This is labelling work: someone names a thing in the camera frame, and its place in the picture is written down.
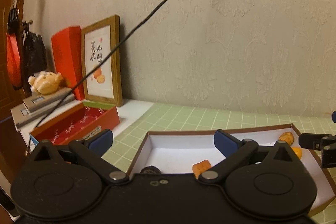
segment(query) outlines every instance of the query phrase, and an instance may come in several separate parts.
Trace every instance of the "yellow plush toy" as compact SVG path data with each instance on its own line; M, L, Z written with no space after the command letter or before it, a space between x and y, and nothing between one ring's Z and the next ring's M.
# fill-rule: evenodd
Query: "yellow plush toy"
M41 94L51 94L54 93L62 81L63 77L60 73L53 73L51 71L41 71L39 76L36 78L30 76L28 78L28 83L31 85L31 91Z

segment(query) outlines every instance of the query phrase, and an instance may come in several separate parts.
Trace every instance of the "stack of books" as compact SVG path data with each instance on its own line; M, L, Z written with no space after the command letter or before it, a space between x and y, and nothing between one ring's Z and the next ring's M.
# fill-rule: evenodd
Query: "stack of books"
M68 93L70 88L59 88L58 91L48 95L32 95L23 100L21 105L11 109L14 124L17 129L29 122L47 114ZM67 96L60 106L75 100L73 94Z

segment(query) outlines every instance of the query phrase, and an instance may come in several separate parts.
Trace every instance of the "black bag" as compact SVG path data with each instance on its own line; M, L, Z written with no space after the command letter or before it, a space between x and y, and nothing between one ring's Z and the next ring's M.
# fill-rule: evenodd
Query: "black bag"
M42 37L25 26L26 39L23 47L25 78L47 69L47 56Z
M8 23L7 23L7 33L13 34L18 32L20 26L19 15L17 14L16 8L12 8L9 11Z

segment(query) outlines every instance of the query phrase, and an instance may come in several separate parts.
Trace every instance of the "red box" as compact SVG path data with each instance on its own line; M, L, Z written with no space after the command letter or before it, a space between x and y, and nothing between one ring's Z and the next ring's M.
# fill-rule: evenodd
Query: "red box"
M82 79L81 27L71 26L54 34L51 38L55 68L60 72L68 88ZM84 100L84 86L75 91L77 100Z
M31 132L33 143L50 140L55 145L72 140L88 139L104 129L120 123L117 108L102 109L80 103Z

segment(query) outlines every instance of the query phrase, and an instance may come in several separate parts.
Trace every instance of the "label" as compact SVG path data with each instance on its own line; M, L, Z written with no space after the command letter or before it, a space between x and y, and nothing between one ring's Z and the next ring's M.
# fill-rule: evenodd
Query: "label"
M85 135L85 137L83 139L88 140L88 139L92 138L94 135L97 135L100 131L101 131L101 126L97 126L94 130L92 130L90 133Z

